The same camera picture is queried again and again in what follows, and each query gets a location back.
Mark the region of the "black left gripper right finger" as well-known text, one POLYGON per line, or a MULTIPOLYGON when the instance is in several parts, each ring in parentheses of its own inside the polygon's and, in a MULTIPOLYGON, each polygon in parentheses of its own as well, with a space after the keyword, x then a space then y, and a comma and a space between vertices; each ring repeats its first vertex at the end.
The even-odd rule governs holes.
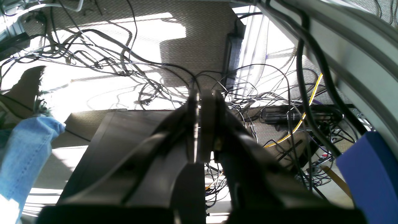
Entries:
POLYGON ((228 109, 220 92, 200 96, 201 155, 213 152, 231 197, 225 224, 365 224, 358 209, 311 193, 260 146, 228 109))

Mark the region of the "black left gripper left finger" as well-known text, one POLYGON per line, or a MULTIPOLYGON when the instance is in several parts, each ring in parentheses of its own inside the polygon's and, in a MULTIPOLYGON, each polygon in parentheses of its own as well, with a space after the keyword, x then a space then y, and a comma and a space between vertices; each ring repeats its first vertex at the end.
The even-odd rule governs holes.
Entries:
POLYGON ((179 221, 172 207, 175 183, 189 163, 197 162, 199 94, 192 90, 186 103, 160 122, 97 182, 45 207, 38 224, 143 224, 179 221))

